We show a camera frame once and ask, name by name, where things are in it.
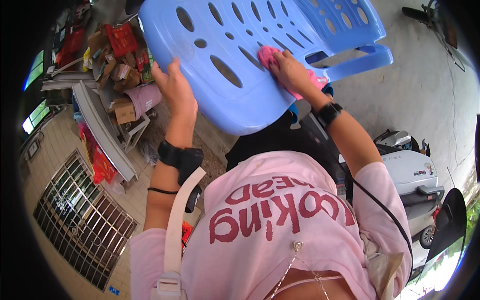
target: blue sign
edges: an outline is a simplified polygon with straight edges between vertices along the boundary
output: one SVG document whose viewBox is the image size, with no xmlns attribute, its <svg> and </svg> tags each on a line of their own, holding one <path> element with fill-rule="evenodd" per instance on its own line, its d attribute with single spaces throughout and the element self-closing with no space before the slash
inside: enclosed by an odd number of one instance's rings
<svg viewBox="0 0 480 300">
<path fill-rule="evenodd" d="M 114 294 L 117 295 L 117 296 L 118 296 L 119 293 L 120 293 L 120 291 L 117 290 L 116 288 L 114 288 L 113 286 L 110 286 L 110 287 L 108 288 L 108 290 L 111 291 L 112 293 L 114 293 Z"/>
</svg>

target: person's right hand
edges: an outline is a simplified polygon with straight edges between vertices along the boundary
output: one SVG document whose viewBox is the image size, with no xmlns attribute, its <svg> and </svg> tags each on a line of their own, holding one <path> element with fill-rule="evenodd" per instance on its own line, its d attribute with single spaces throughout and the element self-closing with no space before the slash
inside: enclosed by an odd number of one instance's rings
<svg viewBox="0 0 480 300">
<path fill-rule="evenodd" d="M 316 88 L 310 81 L 305 67 L 293 58 L 290 51 L 275 52 L 273 56 L 278 61 L 280 68 L 272 64 L 271 72 L 287 89 L 304 96 L 309 89 Z"/>
<path fill-rule="evenodd" d="M 195 124 L 198 104 L 190 84 L 180 71 L 180 60 L 175 57 L 167 71 L 168 75 L 163 73 L 156 61 L 152 65 L 152 77 L 168 102 L 172 119 Z"/>
</svg>

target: person's left hand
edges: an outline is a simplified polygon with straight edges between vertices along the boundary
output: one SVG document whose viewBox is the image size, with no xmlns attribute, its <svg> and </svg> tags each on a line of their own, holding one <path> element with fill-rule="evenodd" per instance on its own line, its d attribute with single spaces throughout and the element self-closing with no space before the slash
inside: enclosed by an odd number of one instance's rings
<svg viewBox="0 0 480 300">
<path fill-rule="evenodd" d="M 195 124 L 198 104 L 190 84 L 180 71 L 180 60 L 175 57 L 168 65 L 167 71 L 168 75 L 162 72 L 156 61 L 154 62 L 152 77 L 168 102 L 172 119 L 193 121 Z"/>
</svg>

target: tiled wall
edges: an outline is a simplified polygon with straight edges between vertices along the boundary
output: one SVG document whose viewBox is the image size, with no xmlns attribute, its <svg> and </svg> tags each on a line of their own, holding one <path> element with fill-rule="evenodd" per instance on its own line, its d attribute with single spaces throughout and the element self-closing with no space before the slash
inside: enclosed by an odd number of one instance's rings
<svg viewBox="0 0 480 300">
<path fill-rule="evenodd" d="M 79 275 L 58 254 L 32 216 L 48 180 L 70 154 L 75 149 L 78 149 L 78 152 L 85 159 L 82 142 L 72 131 L 72 128 L 75 130 L 76 127 L 76 122 L 73 120 L 72 115 L 72 108 L 69 107 L 48 122 L 42 129 L 45 138 L 40 143 L 40 149 L 37 154 L 28 163 L 31 175 L 24 184 L 24 201 L 27 214 L 30 216 L 30 222 L 43 255 L 72 299 L 130 299 L 130 247 L 128 245 L 120 257 L 110 277 L 110 281 L 107 283 L 105 292 L 101 292 Z M 143 230 L 146 189 L 153 174 L 153 167 L 147 165 L 137 148 L 130 151 L 128 156 L 135 166 L 139 180 L 130 187 L 126 195 L 110 193 L 110 196 L 139 223 L 134 233 L 136 235 Z M 116 296 L 110 292 L 108 290 L 110 286 L 120 290 L 120 294 Z"/>
</svg>

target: barred window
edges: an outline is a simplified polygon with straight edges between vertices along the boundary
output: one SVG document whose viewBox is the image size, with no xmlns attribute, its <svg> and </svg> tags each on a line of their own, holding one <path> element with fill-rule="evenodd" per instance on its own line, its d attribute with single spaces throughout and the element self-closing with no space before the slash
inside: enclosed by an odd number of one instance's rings
<svg viewBox="0 0 480 300">
<path fill-rule="evenodd" d="M 77 151 L 48 183 L 34 218 L 59 254 L 101 291 L 138 225 L 93 183 Z"/>
</svg>

